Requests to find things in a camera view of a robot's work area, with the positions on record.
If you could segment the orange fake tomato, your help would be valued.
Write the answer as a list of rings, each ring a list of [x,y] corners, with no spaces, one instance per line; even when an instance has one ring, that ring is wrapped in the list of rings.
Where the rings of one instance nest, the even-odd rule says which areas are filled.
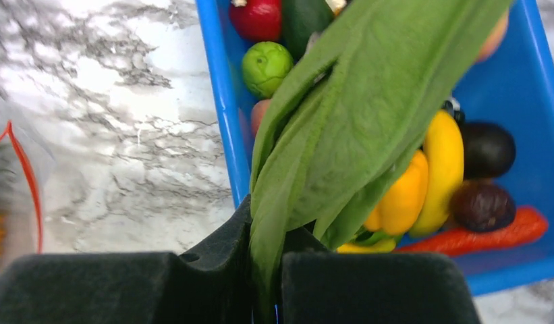
[[[257,102],[251,112],[251,130],[253,136],[256,136],[258,129],[260,127],[262,118],[265,114],[265,111],[269,108],[271,104],[270,99],[264,99],[259,102]]]

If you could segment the red fake pepper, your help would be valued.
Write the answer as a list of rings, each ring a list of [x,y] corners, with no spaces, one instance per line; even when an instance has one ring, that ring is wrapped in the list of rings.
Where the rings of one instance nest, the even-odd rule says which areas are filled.
[[[513,248],[535,242],[543,237],[549,222],[533,207],[520,207],[514,221],[505,228],[487,233],[453,228],[430,238],[397,248],[397,252],[436,252],[449,257]]]

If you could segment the clear zip top bag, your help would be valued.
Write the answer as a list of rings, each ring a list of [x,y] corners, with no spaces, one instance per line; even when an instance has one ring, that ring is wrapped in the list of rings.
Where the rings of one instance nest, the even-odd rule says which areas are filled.
[[[43,187],[54,159],[42,136],[17,105],[0,97],[0,209],[5,251],[0,271],[43,249]]]

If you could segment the yellow fake bell pepper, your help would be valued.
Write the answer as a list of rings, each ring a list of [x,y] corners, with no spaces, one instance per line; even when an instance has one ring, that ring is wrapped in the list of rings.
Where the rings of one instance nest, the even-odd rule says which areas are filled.
[[[363,226],[396,236],[406,233],[416,222],[424,204],[428,186],[428,163],[417,150],[407,170],[388,189]]]

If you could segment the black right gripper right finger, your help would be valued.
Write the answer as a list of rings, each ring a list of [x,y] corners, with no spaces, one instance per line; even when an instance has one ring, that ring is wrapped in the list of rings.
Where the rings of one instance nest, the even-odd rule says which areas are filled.
[[[480,323],[466,280],[435,253],[337,254],[286,235],[278,323]]]

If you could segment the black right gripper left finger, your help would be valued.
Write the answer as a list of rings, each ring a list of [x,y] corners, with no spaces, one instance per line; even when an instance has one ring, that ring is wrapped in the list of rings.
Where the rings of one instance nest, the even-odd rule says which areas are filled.
[[[0,323],[250,323],[250,199],[182,254],[34,254],[0,275]]]

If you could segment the yellow banana in bin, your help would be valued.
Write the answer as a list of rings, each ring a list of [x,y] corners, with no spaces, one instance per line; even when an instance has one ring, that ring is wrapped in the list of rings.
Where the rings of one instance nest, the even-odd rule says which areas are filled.
[[[375,242],[372,245],[357,245],[346,243],[336,249],[336,252],[341,254],[374,254],[374,253],[389,253],[397,246],[395,238],[385,238]]]

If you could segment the blue plastic bin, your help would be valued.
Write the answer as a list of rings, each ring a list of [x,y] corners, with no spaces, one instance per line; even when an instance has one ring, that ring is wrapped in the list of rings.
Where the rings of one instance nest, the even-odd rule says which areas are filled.
[[[238,71],[250,42],[228,18],[227,1],[196,6],[236,205],[249,191],[254,97]],[[496,122],[513,135],[516,160],[499,178],[520,205],[536,207],[549,222],[533,244],[456,259],[474,295],[554,278],[554,63],[535,1],[517,1],[497,52],[474,66],[453,92],[468,119]]]

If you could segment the red fake apple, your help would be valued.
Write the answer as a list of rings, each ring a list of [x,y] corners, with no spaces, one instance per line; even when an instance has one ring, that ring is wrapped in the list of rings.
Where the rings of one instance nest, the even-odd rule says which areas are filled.
[[[232,0],[229,19],[247,41],[277,42],[281,36],[281,0]]]

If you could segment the green fake avocado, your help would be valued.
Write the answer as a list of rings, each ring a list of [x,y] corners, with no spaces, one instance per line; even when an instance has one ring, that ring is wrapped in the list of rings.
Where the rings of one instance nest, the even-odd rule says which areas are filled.
[[[282,0],[281,38],[294,61],[303,56],[310,35],[322,32],[335,14],[325,0]]]

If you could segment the green fake leafy vegetable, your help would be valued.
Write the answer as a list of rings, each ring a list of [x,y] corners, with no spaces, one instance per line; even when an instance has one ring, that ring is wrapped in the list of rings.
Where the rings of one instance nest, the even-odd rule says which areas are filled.
[[[275,320],[285,235],[314,222],[346,243],[476,61],[509,1],[354,1],[274,94],[253,150],[250,256],[256,313]]]

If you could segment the dark fake eggplant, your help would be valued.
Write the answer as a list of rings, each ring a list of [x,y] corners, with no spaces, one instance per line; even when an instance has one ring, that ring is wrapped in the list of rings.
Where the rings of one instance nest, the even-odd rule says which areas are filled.
[[[482,180],[464,182],[450,200],[454,221],[465,229],[484,233],[507,227],[516,217],[516,204],[501,186]]]

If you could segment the yellow fake banana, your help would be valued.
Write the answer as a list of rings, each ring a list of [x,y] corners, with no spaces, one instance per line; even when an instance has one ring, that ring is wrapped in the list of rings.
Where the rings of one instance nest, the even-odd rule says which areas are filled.
[[[413,238],[438,231],[450,216],[451,197],[463,182],[464,143],[450,114],[440,110],[432,119],[423,152],[428,163],[428,184],[422,210],[408,234]]]

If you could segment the dark fake plum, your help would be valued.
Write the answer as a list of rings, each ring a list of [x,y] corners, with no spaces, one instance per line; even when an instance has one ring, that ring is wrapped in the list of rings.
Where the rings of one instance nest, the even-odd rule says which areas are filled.
[[[460,126],[464,144],[464,179],[498,178],[516,159],[516,143],[505,128],[487,121]]]

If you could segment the green fake lime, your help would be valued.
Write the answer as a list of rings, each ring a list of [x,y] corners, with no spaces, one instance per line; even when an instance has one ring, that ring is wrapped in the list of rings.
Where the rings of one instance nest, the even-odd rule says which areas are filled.
[[[256,98],[270,99],[293,66],[293,57],[283,45],[259,42],[243,56],[243,81]]]

